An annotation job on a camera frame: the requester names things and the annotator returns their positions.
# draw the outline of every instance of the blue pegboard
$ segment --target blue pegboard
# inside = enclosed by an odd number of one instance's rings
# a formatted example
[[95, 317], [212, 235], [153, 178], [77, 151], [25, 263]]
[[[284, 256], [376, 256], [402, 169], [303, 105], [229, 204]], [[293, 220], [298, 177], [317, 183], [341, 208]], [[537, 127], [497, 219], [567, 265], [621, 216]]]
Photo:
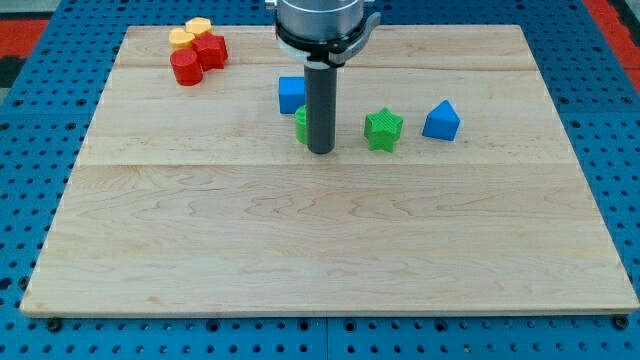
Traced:
[[[577, 0], [377, 0], [387, 24], [519, 24], [636, 291], [640, 98]], [[0, 358], [640, 358], [640, 316], [34, 320], [28, 280], [128, 25], [270, 24], [262, 0], [63, 0], [0, 107]]]

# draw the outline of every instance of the wooden board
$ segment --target wooden board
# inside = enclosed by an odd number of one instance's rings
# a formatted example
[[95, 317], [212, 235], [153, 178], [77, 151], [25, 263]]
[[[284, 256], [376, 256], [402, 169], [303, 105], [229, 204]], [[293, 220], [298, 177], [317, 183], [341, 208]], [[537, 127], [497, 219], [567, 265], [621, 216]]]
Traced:
[[[624, 313], [638, 308], [517, 26], [377, 29], [339, 73], [337, 147], [277, 111], [300, 65], [219, 27], [224, 71], [176, 85], [132, 27], [22, 301], [29, 316]], [[450, 99], [455, 143], [421, 136]], [[404, 116], [369, 152], [364, 116]]]

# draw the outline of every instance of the red surface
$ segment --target red surface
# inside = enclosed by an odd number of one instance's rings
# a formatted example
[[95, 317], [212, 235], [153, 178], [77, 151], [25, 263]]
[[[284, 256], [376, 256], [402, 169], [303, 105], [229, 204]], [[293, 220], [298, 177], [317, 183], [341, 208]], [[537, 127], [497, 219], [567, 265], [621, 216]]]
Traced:
[[49, 20], [0, 20], [0, 58], [28, 58], [48, 24]]
[[629, 29], [620, 22], [618, 12], [607, 0], [584, 0], [584, 4], [636, 90], [640, 91], [640, 48], [631, 39]]
[[191, 44], [193, 44], [193, 49], [198, 53], [198, 59], [203, 71], [224, 69], [224, 60], [227, 52], [224, 37], [205, 33], [193, 40]]
[[193, 49], [176, 50], [170, 60], [178, 84], [192, 86], [202, 81], [202, 68]]

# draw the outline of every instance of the yellow hexagonal block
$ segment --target yellow hexagonal block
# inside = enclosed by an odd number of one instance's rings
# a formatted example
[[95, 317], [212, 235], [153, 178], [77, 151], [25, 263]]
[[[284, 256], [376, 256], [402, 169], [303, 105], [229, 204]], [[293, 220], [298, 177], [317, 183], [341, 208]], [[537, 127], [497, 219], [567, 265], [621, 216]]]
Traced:
[[184, 31], [183, 28], [172, 29], [169, 33], [169, 43], [174, 51], [191, 48], [191, 41], [195, 38], [194, 34]]
[[187, 27], [187, 32], [192, 33], [196, 37], [200, 37], [202, 34], [206, 32], [213, 33], [213, 26], [211, 25], [211, 20], [195, 17], [185, 24]]

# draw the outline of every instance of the blue block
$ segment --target blue block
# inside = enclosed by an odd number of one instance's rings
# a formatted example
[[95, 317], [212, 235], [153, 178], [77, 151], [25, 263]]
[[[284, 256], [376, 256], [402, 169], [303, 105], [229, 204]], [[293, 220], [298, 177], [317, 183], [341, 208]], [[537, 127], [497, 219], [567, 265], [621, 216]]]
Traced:
[[278, 81], [280, 114], [294, 114], [304, 105], [304, 77], [281, 77]]
[[443, 101], [429, 115], [422, 136], [453, 141], [460, 126], [460, 118], [448, 100]]

